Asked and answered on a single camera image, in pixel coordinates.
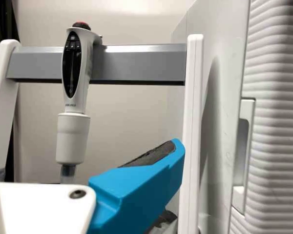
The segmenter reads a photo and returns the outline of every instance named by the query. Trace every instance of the blue holder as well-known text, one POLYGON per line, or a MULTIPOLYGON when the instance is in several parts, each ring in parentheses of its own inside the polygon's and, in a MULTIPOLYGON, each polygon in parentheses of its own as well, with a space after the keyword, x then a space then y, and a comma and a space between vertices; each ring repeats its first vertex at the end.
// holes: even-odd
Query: blue holder
POLYGON ((185 148, 173 139, 174 150, 152 165, 111 169, 89 179, 97 204, 88 234, 142 234, 178 191, 185 148))

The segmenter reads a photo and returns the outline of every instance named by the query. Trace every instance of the white base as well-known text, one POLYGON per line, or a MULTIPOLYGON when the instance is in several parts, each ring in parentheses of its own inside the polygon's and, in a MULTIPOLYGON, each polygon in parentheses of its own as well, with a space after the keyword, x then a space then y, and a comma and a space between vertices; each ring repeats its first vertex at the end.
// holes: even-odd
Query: white base
POLYGON ((83 185, 0 183, 6 233, 86 233, 96 204, 95 192, 83 185), (71 199, 74 190, 86 195, 71 199))

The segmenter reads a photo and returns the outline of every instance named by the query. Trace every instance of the screw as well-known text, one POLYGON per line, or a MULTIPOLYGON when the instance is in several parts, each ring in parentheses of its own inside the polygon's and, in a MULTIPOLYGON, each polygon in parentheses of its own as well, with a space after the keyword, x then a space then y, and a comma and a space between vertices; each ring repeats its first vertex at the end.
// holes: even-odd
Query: screw
POLYGON ((86 195, 86 192, 84 190, 75 190, 75 191, 72 191, 69 195, 69 197, 71 199, 79 199, 79 198, 82 198, 86 195))

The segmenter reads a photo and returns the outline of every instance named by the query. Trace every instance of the ribbed white surface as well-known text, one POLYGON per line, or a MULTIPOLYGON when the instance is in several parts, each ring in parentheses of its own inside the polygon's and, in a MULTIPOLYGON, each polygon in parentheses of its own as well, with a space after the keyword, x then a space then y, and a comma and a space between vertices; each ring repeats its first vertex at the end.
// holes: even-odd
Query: ribbed white surface
POLYGON ((256 98, 245 214, 231 234, 293 234, 293 0, 253 0, 242 96, 256 98))

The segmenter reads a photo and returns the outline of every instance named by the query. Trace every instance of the gray metal bar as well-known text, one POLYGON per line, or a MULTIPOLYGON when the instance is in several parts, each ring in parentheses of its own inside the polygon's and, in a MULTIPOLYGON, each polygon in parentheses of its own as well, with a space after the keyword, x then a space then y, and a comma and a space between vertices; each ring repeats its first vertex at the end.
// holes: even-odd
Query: gray metal bar
MULTIPOLYGON (((90 83, 183 84, 186 45, 111 45, 94 48, 90 83)), ((19 47, 7 78, 18 82, 61 82, 62 47, 19 47)))

